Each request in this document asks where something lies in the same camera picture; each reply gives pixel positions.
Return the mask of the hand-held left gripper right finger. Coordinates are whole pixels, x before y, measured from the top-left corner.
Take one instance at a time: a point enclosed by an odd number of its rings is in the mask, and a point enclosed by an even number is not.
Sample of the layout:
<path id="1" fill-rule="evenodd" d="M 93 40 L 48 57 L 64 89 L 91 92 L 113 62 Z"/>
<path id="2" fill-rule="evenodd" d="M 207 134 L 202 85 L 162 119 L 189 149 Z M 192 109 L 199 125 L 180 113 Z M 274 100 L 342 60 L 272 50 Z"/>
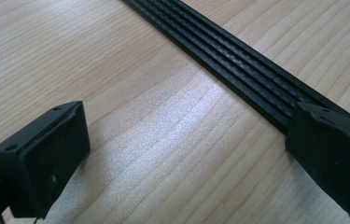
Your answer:
<path id="1" fill-rule="evenodd" d="M 318 105 L 299 103 L 285 146 L 350 216 L 350 118 Z"/>

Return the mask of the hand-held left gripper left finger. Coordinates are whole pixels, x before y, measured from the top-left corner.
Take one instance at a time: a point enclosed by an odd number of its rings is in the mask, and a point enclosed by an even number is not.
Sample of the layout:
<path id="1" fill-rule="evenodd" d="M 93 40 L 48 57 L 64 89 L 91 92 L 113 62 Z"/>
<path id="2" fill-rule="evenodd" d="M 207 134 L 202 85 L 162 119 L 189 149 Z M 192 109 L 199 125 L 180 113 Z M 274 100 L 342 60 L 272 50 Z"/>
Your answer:
<path id="1" fill-rule="evenodd" d="M 53 107 L 0 143 L 12 215 L 46 217 L 90 150 L 80 101 Z"/>

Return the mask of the black aluminium profile rail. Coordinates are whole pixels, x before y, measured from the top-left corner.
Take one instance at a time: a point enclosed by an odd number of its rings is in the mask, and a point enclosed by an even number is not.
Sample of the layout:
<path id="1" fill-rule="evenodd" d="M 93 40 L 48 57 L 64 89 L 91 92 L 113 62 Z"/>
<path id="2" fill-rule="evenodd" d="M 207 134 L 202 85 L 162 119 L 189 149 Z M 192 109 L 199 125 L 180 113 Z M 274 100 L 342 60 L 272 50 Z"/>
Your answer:
<path id="1" fill-rule="evenodd" d="M 350 113 L 181 0 L 122 0 L 287 133 L 298 103 Z"/>

